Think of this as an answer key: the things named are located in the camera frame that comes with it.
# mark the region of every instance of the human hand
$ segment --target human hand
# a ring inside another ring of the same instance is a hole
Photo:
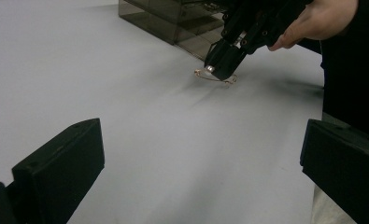
[[[358,4],[359,0],[313,0],[269,49],[289,49],[303,38],[323,40],[343,34]]]

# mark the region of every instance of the transparent box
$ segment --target transparent box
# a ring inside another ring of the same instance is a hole
[[[222,8],[202,0],[119,0],[119,16],[204,60],[221,39]]]

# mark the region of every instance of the white tabletop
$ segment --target white tabletop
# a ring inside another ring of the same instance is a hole
[[[120,19],[118,0],[0,1],[0,181],[100,118],[106,168],[69,223],[309,223],[299,160],[307,120],[321,117],[319,64],[300,47],[262,48],[226,88]]]

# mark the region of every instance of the black rectangular object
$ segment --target black rectangular object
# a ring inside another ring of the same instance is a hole
[[[103,170],[99,119],[74,124],[12,168],[20,223],[64,224]]]
[[[350,129],[310,119],[301,165],[353,220],[369,224],[369,140]]]

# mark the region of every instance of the white table surface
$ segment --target white table surface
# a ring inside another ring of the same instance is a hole
[[[299,160],[307,120],[321,117],[320,60],[259,49],[226,88],[120,19],[118,0],[0,1],[0,181],[100,118],[106,168],[69,223],[309,223]]]

